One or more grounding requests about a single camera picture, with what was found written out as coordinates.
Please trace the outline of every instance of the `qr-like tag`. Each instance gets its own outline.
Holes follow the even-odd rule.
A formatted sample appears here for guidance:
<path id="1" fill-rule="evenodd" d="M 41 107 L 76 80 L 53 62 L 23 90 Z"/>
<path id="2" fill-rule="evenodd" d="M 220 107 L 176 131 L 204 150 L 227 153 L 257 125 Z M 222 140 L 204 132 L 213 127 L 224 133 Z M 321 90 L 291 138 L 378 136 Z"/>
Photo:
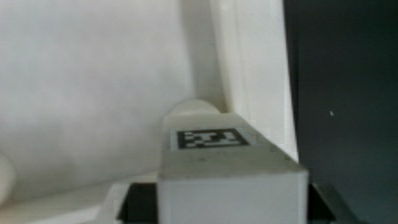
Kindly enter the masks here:
<path id="1" fill-rule="evenodd" d="M 176 134 L 181 150 L 249 145 L 249 141 L 234 128 L 177 131 Z"/>

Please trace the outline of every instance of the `white box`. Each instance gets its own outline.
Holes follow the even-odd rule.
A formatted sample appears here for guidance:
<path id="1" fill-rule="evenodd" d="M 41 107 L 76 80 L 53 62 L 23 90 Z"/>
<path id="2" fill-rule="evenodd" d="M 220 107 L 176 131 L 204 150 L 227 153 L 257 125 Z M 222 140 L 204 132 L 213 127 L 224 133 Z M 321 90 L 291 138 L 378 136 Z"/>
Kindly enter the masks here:
<path id="1" fill-rule="evenodd" d="M 163 144 L 160 224 L 304 224 L 307 171 L 238 115 L 165 118 Z"/>

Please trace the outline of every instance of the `white panel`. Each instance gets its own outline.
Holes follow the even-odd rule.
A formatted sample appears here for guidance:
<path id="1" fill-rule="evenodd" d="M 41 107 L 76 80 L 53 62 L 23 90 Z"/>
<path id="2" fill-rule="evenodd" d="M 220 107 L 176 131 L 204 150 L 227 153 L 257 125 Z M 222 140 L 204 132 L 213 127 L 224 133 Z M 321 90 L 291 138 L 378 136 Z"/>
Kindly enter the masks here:
<path id="1" fill-rule="evenodd" d="M 229 110 L 297 159 L 282 0 L 211 0 Z"/>

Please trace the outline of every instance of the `white wall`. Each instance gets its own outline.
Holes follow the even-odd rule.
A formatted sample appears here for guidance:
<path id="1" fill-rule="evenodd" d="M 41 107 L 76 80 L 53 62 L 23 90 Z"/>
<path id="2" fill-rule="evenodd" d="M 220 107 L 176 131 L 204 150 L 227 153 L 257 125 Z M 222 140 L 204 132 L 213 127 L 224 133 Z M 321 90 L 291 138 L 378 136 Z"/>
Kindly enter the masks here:
<path id="1" fill-rule="evenodd" d="M 0 1 L 0 152 L 14 200 L 154 169 L 160 120 L 224 109 L 208 1 Z"/>

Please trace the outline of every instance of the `black surface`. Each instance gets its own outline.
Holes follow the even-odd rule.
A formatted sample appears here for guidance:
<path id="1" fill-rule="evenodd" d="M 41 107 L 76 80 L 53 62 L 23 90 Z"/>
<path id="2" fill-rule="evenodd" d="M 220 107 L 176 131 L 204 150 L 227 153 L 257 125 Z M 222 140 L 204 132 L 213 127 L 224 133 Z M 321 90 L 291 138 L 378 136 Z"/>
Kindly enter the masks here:
<path id="1" fill-rule="evenodd" d="M 300 161 L 353 213 L 398 223 L 398 2 L 286 0 Z"/>
<path id="2" fill-rule="evenodd" d="M 158 194 L 154 184 L 131 184 L 117 220 L 124 224 L 158 223 Z"/>
<path id="3" fill-rule="evenodd" d="M 307 188 L 307 221 L 309 223 L 330 223 L 330 221 L 336 221 L 334 214 L 313 185 Z"/>

